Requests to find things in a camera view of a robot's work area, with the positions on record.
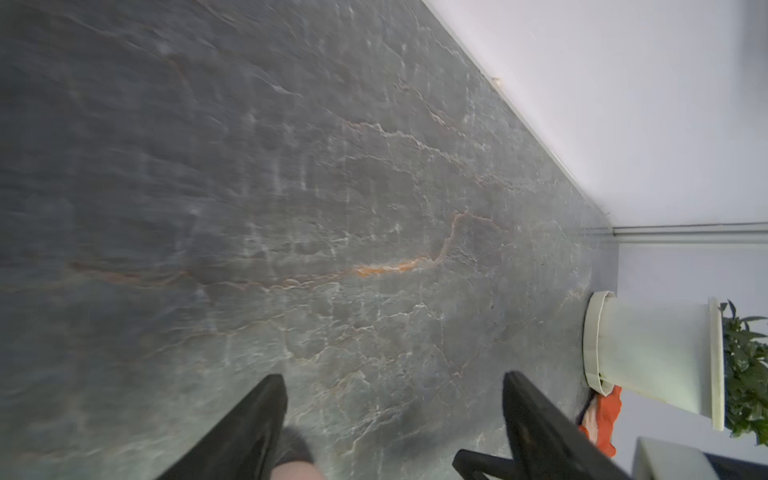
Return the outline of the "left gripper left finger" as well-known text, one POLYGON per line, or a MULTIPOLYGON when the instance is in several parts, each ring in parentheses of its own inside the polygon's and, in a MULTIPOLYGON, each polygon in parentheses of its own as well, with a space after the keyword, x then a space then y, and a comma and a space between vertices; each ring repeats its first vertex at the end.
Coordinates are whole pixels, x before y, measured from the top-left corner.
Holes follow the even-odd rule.
POLYGON ((283 377, 266 376, 158 479, 268 479, 287 405, 283 377))

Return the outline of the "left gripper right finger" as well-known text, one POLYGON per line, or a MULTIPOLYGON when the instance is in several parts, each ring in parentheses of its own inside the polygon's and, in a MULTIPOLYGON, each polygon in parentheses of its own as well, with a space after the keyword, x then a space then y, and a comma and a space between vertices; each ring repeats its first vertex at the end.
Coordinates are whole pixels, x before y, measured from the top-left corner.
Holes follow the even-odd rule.
POLYGON ((512 461, 523 479, 628 477, 518 371, 504 376, 503 412, 512 461))

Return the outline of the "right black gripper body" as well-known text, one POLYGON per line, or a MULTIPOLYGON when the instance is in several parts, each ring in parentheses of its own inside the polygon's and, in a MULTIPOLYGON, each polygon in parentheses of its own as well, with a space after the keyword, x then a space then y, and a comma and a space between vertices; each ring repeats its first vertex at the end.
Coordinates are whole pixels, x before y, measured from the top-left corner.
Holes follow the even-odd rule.
POLYGON ((464 480, 521 479, 521 470, 512 459, 483 454, 466 449, 459 450, 452 462, 453 468, 464 480))

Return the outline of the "pink earbud charging case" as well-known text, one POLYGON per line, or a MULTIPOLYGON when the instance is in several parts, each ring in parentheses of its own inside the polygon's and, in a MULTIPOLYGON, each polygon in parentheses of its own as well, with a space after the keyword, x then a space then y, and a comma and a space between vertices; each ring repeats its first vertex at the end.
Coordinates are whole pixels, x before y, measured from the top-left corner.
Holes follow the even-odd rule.
POLYGON ((315 464, 311 448, 300 430, 293 426, 282 429, 271 480, 325 480, 315 464))

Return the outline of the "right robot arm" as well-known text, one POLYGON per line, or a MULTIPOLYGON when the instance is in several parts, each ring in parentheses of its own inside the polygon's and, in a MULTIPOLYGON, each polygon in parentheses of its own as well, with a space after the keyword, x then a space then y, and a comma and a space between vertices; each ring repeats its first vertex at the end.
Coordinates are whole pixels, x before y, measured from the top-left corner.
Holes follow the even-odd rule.
POLYGON ((460 450, 453 467, 463 479, 765 479, 762 464, 707 454, 693 447, 642 437, 637 441, 632 473, 595 455, 542 459, 505 459, 460 450))

